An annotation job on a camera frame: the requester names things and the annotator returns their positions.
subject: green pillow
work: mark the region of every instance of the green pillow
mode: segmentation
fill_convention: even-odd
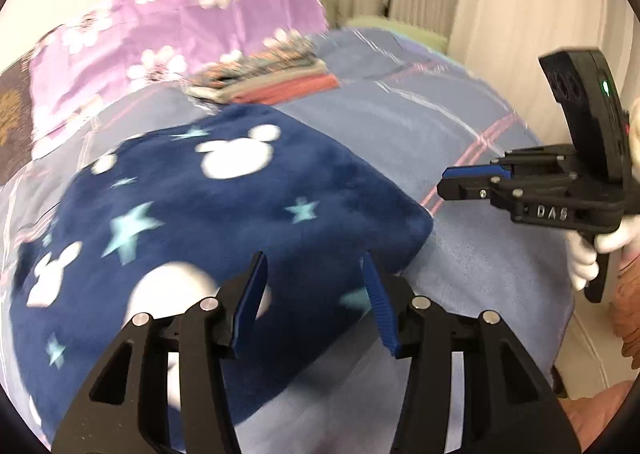
[[[419,44],[427,46],[428,48],[440,53],[446,53],[447,47],[449,46],[449,39],[447,39],[447,37],[434,33],[433,31],[411,26],[411,24],[400,22],[398,20],[390,20],[384,17],[376,17],[374,15],[354,17],[347,20],[345,26],[349,28],[386,29],[395,34],[410,38],[414,42],[418,42]]]

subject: purple pillow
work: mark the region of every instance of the purple pillow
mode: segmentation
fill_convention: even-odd
[[[320,0],[108,0],[33,51],[34,159],[127,93],[327,29]]]

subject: white glove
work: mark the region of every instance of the white glove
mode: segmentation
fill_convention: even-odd
[[[640,98],[636,98],[629,110],[629,152],[634,172],[640,171]],[[578,291],[598,276],[596,253],[611,253],[622,249],[622,265],[635,259],[640,252],[640,215],[626,215],[620,227],[613,233],[597,235],[594,246],[587,243],[576,231],[565,235],[569,279]]]

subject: star print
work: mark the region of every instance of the star print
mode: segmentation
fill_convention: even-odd
[[[136,179],[138,179],[137,176],[134,178],[122,178],[121,180],[118,180],[115,183],[113,183],[113,185],[111,185],[110,188],[114,189],[117,187],[123,187],[124,185],[130,185],[131,183],[135,183]]]
[[[294,207],[286,207],[287,212],[294,214],[293,224],[300,223],[301,221],[310,221],[316,218],[314,209],[318,205],[318,201],[306,202],[306,198],[296,199],[296,205]]]
[[[354,311],[361,311],[364,317],[364,315],[371,310],[371,302],[367,289],[359,288],[342,295],[342,297],[340,297],[340,306],[353,309]]]
[[[150,206],[151,202],[143,203],[131,209],[127,214],[111,220],[113,236],[102,253],[103,257],[106,257],[114,250],[118,250],[120,263],[123,266],[136,258],[138,234],[145,230],[154,230],[164,224],[152,217],[146,217],[146,211]]]
[[[62,353],[65,352],[66,347],[58,344],[58,339],[55,335],[52,335],[47,343],[47,355],[49,355],[49,366],[53,364],[56,365],[57,368],[61,368],[65,363],[65,357],[63,357]]]
[[[206,130],[202,130],[199,127],[189,127],[189,130],[184,134],[172,134],[172,138],[176,139],[187,139],[187,138],[199,138],[202,136],[208,136],[209,133]]]

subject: silver screw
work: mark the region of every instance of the silver screw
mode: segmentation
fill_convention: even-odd
[[[414,297],[414,299],[411,301],[411,305],[415,308],[415,309],[429,309],[429,307],[431,306],[431,301],[429,299],[427,299],[427,297]]]
[[[211,311],[218,307],[218,299],[215,297],[207,297],[200,301],[200,309],[203,311]]]
[[[144,326],[147,322],[149,322],[148,313],[136,313],[133,315],[131,320],[134,326]]]
[[[484,320],[487,324],[497,324],[500,322],[500,315],[495,311],[485,311],[482,313],[482,320]]]

